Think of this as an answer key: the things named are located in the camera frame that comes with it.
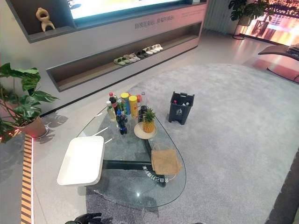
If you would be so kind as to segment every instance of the glass coffee table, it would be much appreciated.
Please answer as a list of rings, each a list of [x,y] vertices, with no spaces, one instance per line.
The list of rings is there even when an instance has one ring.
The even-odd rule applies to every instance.
[[[136,124],[137,120],[129,115],[128,133],[121,135],[116,121],[110,121],[105,108],[78,135],[100,135],[105,142],[100,181],[86,187],[120,204],[141,207],[168,204],[185,188],[186,171],[182,156],[157,118],[157,133],[148,140],[135,136]],[[176,150],[182,168],[176,175],[156,175],[151,166],[151,150],[169,148]]]

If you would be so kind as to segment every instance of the slipper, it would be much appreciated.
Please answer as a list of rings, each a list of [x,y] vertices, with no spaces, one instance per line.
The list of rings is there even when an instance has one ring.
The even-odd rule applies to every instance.
[[[122,59],[121,59],[120,57],[114,59],[113,62],[114,62],[115,64],[118,64],[118,65],[125,65],[125,64],[126,64],[126,63],[124,63],[124,62],[122,61]]]
[[[120,59],[126,64],[130,63],[130,61],[128,59],[126,59],[125,57],[120,57]]]
[[[129,56],[131,56],[133,59],[135,59],[136,61],[140,61],[140,58],[137,57],[137,55],[135,53],[130,54]]]
[[[145,50],[142,50],[141,52],[142,52],[142,55],[143,55],[144,57],[148,57],[148,56],[150,56],[148,53],[146,53]]]
[[[150,50],[151,52],[153,52],[153,53],[157,53],[157,51],[156,51],[156,50],[154,50],[152,46],[151,46],[151,47],[149,47],[149,50]]]
[[[160,51],[160,49],[157,47],[157,45],[153,45],[152,48],[155,50],[155,51]]]
[[[132,57],[131,55],[124,55],[124,57],[129,60],[130,62],[136,62],[137,59],[134,59],[134,57]]]
[[[134,52],[134,54],[140,59],[145,58],[145,56],[142,54],[142,51]]]
[[[161,45],[159,43],[156,44],[156,49],[163,50],[163,48],[161,47]]]
[[[153,52],[150,51],[150,48],[145,48],[145,49],[143,49],[143,50],[145,51],[145,53],[147,53],[147,54],[149,54],[149,55],[152,55],[152,54],[153,54]]]

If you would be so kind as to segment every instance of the plastic bottle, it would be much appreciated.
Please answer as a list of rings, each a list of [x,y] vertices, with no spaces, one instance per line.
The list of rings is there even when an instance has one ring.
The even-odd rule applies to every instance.
[[[128,122],[128,118],[125,114],[121,114],[121,111],[117,111],[116,121],[118,123],[118,128],[120,130],[121,135],[127,134],[128,129],[126,127],[126,123]]]
[[[109,93],[109,96],[110,96],[109,100],[110,100],[110,102],[111,102],[111,104],[112,104],[112,107],[114,108],[114,112],[115,112],[115,114],[116,114],[116,113],[117,113],[116,99],[115,99],[115,97],[114,97],[114,95],[113,95],[112,92]]]
[[[142,92],[141,93],[141,97],[142,97],[142,100],[141,100],[141,106],[147,106],[147,101],[148,101],[148,99],[147,99],[147,97],[146,97],[146,95],[145,95],[145,92]]]
[[[108,100],[108,101],[106,102],[106,104],[107,104],[107,112],[108,112],[108,114],[109,114],[109,118],[110,118],[110,120],[111,120],[111,121],[115,121],[115,112],[114,112],[114,109],[113,109],[113,107],[112,107],[112,104],[111,104],[110,100]]]

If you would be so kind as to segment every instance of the trash bin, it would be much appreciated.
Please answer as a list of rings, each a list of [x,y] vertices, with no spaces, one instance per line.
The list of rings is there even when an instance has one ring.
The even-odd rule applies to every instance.
[[[175,93],[173,92],[171,97],[171,105],[169,111],[169,122],[173,120],[178,121],[181,125],[185,124],[191,107],[193,106],[193,100],[195,95],[187,95],[187,93]]]

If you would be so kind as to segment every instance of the curtain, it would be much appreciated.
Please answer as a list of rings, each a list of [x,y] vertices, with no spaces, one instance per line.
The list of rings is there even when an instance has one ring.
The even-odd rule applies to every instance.
[[[237,21],[231,21],[228,4],[230,0],[209,0],[203,28],[224,34],[233,33]]]

